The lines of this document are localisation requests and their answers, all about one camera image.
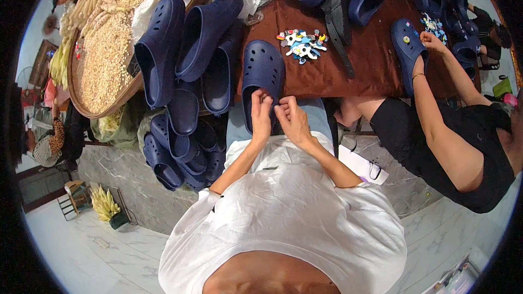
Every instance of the white t-shirt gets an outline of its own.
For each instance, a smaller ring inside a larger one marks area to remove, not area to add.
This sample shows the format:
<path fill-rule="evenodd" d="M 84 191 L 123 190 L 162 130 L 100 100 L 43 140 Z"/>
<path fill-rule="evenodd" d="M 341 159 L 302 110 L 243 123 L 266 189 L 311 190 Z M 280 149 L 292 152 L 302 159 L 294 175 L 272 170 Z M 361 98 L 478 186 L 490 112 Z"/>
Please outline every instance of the white t-shirt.
<path fill-rule="evenodd" d="M 333 153 L 323 134 L 311 133 Z M 249 141 L 232 143 L 226 168 Z M 308 262 L 342 294 L 385 293 L 405 267 L 403 227 L 381 186 L 336 188 L 319 163 L 286 136 L 271 137 L 249 173 L 222 196 L 200 194 L 160 259 L 159 281 L 167 294 L 201 294 L 218 267 L 248 251 Z"/>

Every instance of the gold bracelet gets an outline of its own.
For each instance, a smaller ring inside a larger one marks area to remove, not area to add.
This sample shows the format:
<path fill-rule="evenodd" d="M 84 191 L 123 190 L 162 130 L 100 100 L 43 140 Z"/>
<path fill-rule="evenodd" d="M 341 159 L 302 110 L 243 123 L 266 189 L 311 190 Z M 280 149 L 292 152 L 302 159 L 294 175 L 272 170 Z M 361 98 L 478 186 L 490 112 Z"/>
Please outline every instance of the gold bracelet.
<path fill-rule="evenodd" d="M 420 75 L 425 76 L 425 73 L 418 73 L 418 74 L 412 76 L 412 80 L 414 81 L 414 79 L 416 78 L 416 76 L 420 76 Z"/>

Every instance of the light blue jeans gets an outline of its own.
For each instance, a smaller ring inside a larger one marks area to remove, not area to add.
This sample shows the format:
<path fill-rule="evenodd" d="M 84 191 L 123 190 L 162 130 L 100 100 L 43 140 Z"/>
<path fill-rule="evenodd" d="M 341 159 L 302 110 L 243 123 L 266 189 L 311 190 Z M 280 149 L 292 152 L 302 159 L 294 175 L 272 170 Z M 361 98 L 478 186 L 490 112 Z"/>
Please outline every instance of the light blue jeans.
<path fill-rule="evenodd" d="M 299 99 L 297 104 L 307 113 L 309 128 L 325 135 L 332 142 L 327 114 L 321 99 Z M 237 103 L 229 112 L 227 123 L 227 150 L 234 141 L 252 139 L 252 135 L 245 128 L 242 103 Z"/>

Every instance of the chair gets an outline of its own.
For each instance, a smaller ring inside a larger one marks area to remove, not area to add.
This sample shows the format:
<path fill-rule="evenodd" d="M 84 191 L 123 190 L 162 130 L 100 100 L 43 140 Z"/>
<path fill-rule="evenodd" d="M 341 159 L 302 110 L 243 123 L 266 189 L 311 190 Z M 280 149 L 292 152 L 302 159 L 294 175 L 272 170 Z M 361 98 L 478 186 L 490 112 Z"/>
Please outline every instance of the chair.
<path fill-rule="evenodd" d="M 87 187 L 84 181 L 72 180 L 65 184 L 64 189 L 68 194 L 68 198 L 63 201 L 60 201 L 60 199 L 58 198 L 56 199 L 56 201 L 58 201 L 58 205 L 60 206 L 60 209 L 62 210 L 62 214 L 64 215 L 66 221 L 69 221 L 66 215 L 70 212 L 74 211 L 78 215 L 82 210 L 91 208 L 93 206 L 91 198 L 87 193 Z"/>

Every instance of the bamboo tray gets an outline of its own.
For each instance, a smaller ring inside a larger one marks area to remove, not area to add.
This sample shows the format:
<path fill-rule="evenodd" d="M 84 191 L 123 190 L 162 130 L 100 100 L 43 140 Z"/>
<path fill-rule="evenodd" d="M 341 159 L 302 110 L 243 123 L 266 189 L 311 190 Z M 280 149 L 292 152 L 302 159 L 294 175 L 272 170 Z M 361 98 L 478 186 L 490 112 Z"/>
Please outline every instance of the bamboo tray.
<path fill-rule="evenodd" d="M 186 8 L 185 12 L 187 13 L 192 7 L 200 4 L 207 3 L 209 0 L 191 0 Z M 113 114 L 120 108 L 123 104 L 125 104 L 131 97 L 136 94 L 139 90 L 143 89 L 143 76 L 142 72 L 138 72 L 138 74 L 134 77 L 134 79 L 131 80 L 131 82 L 127 85 L 127 87 L 122 88 L 117 94 L 115 101 L 112 105 L 109 106 L 107 110 L 100 114 L 92 113 L 87 107 L 84 107 L 81 104 L 81 101 L 77 95 L 77 91 L 75 91 L 75 84 L 79 83 L 79 80 L 82 79 L 82 66 L 81 66 L 81 59 L 76 59 L 75 54 L 75 46 L 76 42 L 78 41 L 78 38 L 80 36 L 80 30 L 76 30 L 74 33 L 73 41 L 71 41 L 71 49 L 69 51 L 69 58 L 68 58 L 68 84 L 69 84 L 69 94 L 71 96 L 71 101 L 76 108 L 82 115 L 87 117 L 88 119 L 98 119 L 102 118 L 108 115 Z"/>

